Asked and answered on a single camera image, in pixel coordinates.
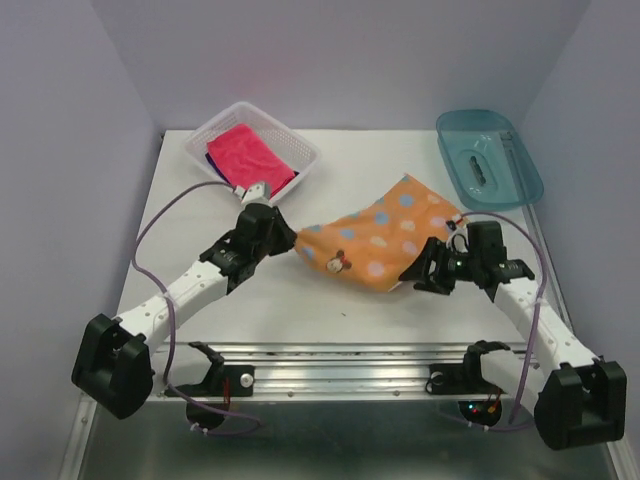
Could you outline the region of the orange patterned towel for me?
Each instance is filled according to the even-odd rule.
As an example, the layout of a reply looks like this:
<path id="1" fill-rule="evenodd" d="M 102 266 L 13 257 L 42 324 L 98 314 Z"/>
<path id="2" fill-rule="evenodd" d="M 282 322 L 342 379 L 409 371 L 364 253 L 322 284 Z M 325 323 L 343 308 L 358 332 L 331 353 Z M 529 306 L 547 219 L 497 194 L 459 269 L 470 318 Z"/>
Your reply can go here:
<path id="1" fill-rule="evenodd" d="M 410 175 L 369 207 L 300 230 L 294 249 L 312 269 L 386 293 L 418 259 L 431 237 L 449 237 L 460 211 Z"/>

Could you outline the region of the pink towel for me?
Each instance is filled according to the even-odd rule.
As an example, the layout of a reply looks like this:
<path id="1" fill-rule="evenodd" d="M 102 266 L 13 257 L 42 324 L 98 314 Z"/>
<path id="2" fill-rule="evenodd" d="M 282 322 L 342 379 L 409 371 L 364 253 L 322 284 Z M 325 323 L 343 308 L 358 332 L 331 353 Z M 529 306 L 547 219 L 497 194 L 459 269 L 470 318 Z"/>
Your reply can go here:
<path id="1" fill-rule="evenodd" d="M 232 187 L 247 188 L 264 181 L 274 196 L 294 179 L 294 170 L 246 124 L 236 125 L 208 142 L 207 153 Z"/>

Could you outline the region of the purple towel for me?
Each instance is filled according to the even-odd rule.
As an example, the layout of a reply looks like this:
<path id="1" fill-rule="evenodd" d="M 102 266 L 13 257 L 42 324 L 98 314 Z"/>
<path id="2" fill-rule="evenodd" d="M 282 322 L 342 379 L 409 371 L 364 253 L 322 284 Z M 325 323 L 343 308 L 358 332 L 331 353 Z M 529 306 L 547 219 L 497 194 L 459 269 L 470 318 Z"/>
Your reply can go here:
<path id="1" fill-rule="evenodd" d="M 223 181 L 225 181 L 226 183 L 230 184 L 230 182 L 229 182 L 229 180 L 227 179 L 227 177 L 226 177 L 226 176 L 223 174 L 223 172 L 222 172 L 222 171 L 217 167 L 217 165 L 215 164 L 215 162 L 214 162 L 213 158 L 212 158 L 208 153 L 206 153 L 206 154 L 205 154 L 205 159 L 206 159 L 207 163 L 209 164 L 209 166 L 210 166 L 210 167 L 211 167 L 211 168 L 216 172 L 216 174 L 217 174 L 217 175 L 218 175 L 218 176 L 219 176 Z M 299 171 L 295 171 L 295 170 L 294 170 L 294 171 L 293 171 L 293 173 L 294 173 L 294 176 L 293 176 L 292 178 L 295 178 L 295 177 L 297 177 L 298 175 L 300 175 L 300 172 L 299 172 Z"/>

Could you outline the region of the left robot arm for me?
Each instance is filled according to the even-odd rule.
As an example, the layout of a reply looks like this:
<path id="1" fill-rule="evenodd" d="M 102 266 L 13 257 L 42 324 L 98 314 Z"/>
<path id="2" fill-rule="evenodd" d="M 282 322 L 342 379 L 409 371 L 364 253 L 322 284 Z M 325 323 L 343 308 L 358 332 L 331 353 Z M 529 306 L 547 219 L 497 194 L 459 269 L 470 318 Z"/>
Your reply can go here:
<path id="1" fill-rule="evenodd" d="M 251 278 L 264 258 L 292 250 L 296 239 L 277 207 L 244 207 L 235 228 L 166 289 L 114 318 L 99 314 L 88 322 L 72 383 L 116 418 L 130 417 L 152 393 L 151 358 L 163 342 Z"/>

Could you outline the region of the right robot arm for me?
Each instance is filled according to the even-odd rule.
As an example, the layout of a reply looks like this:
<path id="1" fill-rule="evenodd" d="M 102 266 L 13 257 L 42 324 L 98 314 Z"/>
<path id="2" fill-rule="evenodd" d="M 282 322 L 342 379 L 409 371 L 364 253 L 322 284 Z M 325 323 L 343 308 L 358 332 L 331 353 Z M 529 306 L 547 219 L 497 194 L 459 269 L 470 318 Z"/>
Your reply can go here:
<path id="1" fill-rule="evenodd" d="M 457 283 L 476 285 L 526 342 L 518 356 L 506 343 L 480 340 L 458 364 L 432 371 L 433 395 L 510 395 L 511 414 L 526 410 L 545 445 L 553 450 L 620 440 L 625 433 L 627 376 L 616 361 L 596 355 L 545 301 L 537 280 L 520 259 L 511 259 L 496 220 L 446 223 L 452 238 L 427 240 L 401 274 L 419 291 L 449 295 Z M 462 236 L 462 249 L 455 245 Z"/>

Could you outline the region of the white perforated plastic basket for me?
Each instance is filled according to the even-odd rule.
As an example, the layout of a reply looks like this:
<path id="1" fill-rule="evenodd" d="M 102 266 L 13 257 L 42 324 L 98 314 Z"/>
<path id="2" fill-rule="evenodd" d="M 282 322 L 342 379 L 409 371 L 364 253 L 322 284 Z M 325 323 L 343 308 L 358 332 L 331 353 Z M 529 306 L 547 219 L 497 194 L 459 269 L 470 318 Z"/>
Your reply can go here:
<path id="1" fill-rule="evenodd" d="M 231 105 L 194 130 L 184 150 L 209 176 L 232 188 L 266 183 L 273 203 L 321 158 L 315 145 L 248 102 Z"/>

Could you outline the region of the teal translucent plastic tub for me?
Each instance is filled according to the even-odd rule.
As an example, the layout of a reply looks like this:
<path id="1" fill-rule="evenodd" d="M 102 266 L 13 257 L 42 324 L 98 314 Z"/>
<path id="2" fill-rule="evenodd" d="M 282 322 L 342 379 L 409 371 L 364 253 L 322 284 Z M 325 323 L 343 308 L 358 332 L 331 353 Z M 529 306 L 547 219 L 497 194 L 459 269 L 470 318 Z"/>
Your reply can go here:
<path id="1" fill-rule="evenodd" d="M 462 204 L 502 212 L 537 203 L 544 185 L 514 125 L 483 109 L 449 111 L 436 121 L 438 146 Z"/>

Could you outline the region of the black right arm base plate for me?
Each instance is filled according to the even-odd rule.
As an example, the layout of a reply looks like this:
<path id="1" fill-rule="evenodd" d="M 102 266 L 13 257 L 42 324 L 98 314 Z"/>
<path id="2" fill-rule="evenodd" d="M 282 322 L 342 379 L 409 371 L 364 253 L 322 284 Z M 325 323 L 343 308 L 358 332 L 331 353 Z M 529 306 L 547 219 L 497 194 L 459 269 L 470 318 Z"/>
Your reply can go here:
<path id="1" fill-rule="evenodd" d="M 431 395 L 494 395 L 500 389 L 484 380 L 479 373 L 470 372 L 462 363 L 434 363 L 429 365 L 425 391 Z"/>

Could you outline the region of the aluminium mounting rail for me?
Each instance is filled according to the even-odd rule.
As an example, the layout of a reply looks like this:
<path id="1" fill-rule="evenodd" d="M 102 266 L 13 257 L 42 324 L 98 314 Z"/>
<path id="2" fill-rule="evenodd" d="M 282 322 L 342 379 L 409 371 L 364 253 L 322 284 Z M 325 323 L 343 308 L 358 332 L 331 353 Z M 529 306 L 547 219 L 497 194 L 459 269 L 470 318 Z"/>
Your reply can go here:
<path id="1" fill-rule="evenodd" d="M 200 380 L 213 365 L 255 367 L 254 393 L 259 399 L 422 398 L 429 365 L 460 363 L 469 346 L 458 345 L 162 345 L 151 358 L 152 395 L 169 395 L 181 380 Z"/>

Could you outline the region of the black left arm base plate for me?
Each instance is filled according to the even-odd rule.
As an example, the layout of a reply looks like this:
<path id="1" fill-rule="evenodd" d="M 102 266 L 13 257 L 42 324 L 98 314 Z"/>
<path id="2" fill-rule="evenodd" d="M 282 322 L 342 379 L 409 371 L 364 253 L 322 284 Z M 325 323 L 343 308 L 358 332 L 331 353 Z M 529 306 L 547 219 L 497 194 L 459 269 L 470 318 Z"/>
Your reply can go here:
<path id="1" fill-rule="evenodd" d="M 250 364 L 211 365 L 200 380 L 181 380 L 174 386 L 194 398 L 247 398 L 254 393 L 255 367 Z"/>

